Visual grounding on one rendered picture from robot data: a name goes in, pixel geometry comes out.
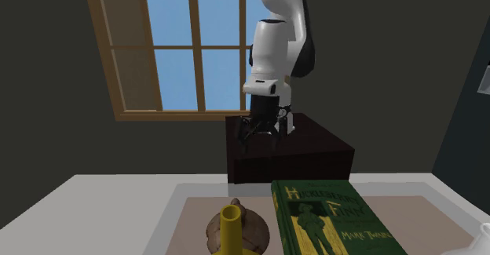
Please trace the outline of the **grey beige table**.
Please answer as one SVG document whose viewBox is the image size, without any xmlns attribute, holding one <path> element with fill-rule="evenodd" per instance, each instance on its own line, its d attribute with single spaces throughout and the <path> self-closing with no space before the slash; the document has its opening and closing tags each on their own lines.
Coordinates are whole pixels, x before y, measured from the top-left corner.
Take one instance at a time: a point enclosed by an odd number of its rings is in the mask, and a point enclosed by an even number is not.
<svg viewBox="0 0 490 255">
<path fill-rule="evenodd" d="M 426 182 L 361 182 L 357 192 L 408 255 L 441 255 L 467 247 L 490 216 L 472 214 Z M 143 255 L 209 255 L 205 230 L 219 209 L 238 198 L 270 230 L 264 255 L 282 255 L 269 184 L 178 184 Z"/>
</svg>

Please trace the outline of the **dark robot stand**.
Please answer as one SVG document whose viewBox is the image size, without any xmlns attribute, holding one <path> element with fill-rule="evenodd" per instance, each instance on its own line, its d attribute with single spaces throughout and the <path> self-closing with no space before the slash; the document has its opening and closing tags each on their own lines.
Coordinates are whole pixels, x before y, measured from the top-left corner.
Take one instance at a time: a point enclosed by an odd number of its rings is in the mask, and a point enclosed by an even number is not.
<svg viewBox="0 0 490 255">
<path fill-rule="evenodd" d="M 230 183 L 349 179 L 355 149 L 307 115 L 295 113 L 295 130 L 281 140 L 255 134 L 245 146 L 237 139 L 238 125 L 237 116 L 225 119 Z"/>
</svg>

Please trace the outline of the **brown round teapot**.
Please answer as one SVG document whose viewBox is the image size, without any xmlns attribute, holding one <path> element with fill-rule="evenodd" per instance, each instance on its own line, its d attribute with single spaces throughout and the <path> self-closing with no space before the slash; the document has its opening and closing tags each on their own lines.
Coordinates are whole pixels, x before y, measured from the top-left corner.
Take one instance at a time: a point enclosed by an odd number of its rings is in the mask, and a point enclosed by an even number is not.
<svg viewBox="0 0 490 255">
<path fill-rule="evenodd" d="M 262 255 L 270 241 L 265 220 L 244 207 L 238 198 L 210 220 L 206 237 L 212 255 Z"/>
</svg>

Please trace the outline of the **white teapot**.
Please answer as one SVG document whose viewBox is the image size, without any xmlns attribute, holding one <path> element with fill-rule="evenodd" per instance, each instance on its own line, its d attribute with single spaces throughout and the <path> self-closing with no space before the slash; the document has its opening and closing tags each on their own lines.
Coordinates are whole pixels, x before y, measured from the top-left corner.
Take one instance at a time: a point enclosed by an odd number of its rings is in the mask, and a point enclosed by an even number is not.
<svg viewBox="0 0 490 255">
<path fill-rule="evenodd" d="M 465 248 L 449 250 L 441 255 L 490 255 L 490 223 L 480 226 L 480 234 Z"/>
</svg>

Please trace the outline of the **yellow vase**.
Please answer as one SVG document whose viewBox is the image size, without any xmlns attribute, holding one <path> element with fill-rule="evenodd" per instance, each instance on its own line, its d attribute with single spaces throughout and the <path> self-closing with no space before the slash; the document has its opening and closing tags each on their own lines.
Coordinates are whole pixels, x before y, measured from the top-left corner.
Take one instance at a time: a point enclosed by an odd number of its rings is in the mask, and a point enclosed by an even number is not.
<svg viewBox="0 0 490 255">
<path fill-rule="evenodd" d="M 237 205 L 227 205 L 220 212 L 221 247 L 213 255 L 262 255 L 261 218 L 252 210 L 245 209 L 245 225 Z"/>
</svg>

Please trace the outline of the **green hardcover book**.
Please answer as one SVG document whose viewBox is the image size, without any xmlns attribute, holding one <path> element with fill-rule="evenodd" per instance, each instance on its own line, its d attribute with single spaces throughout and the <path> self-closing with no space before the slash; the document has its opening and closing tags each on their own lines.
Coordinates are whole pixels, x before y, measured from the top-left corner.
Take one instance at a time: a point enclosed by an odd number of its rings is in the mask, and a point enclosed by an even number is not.
<svg viewBox="0 0 490 255">
<path fill-rule="evenodd" d="M 284 255 L 408 255 L 347 180 L 274 180 Z"/>
</svg>

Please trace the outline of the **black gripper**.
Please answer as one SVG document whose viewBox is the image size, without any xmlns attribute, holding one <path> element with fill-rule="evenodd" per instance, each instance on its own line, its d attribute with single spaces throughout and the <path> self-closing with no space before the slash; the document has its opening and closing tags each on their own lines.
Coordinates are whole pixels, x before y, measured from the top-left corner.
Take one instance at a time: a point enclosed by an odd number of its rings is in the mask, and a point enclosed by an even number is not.
<svg viewBox="0 0 490 255">
<path fill-rule="evenodd" d="M 259 122 L 267 122 L 267 133 L 276 140 L 282 138 L 282 118 L 277 118 L 279 102 L 278 96 L 251 96 L 250 117 L 240 116 L 238 120 L 238 141 L 242 145 L 247 143 L 247 139 L 253 134 L 255 124 Z"/>
</svg>

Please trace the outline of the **wooden frame window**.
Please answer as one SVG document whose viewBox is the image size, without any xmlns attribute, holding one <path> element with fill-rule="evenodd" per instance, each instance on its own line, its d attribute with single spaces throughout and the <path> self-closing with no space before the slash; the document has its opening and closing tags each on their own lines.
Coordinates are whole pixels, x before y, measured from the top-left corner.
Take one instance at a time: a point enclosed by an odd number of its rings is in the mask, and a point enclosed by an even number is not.
<svg viewBox="0 0 490 255">
<path fill-rule="evenodd" d="M 261 0 L 87 0 L 118 121 L 245 115 Z"/>
</svg>

